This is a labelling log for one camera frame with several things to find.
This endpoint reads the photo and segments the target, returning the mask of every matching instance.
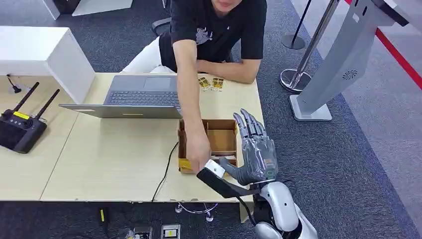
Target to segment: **speaker grille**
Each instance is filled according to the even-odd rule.
[[[346,71],[343,74],[343,79],[344,80],[353,80],[353,79],[356,78],[356,76],[357,76],[357,71],[356,70],[349,70],[349,71]]]

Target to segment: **white pants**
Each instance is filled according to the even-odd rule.
[[[160,45],[157,37],[147,45],[135,58],[126,66],[122,72],[134,73],[175,73],[170,68],[161,64]]]

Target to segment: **red rope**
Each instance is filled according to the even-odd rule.
[[[352,3],[352,0],[344,0],[349,5]],[[422,77],[418,72],[412,67],[412,65],[403,57],[402,54],[397,50],[396,47],[388,40],[385,34],[377,28],[375,35],[380,39],[385,48],[390,52],[398,64],[403,68],[404,71],[412,78],[412,80],[422,89]]]

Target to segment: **laptop keyboard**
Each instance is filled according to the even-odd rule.
[[[161,91],[112,91],[109,105],[124,106],[175,106],[180,109],[177,92]]]

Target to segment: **laptop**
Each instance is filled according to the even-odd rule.
[[[117,75],[103,105],[59,106],[99,118],[182,118],[176,76],[167,75]]]

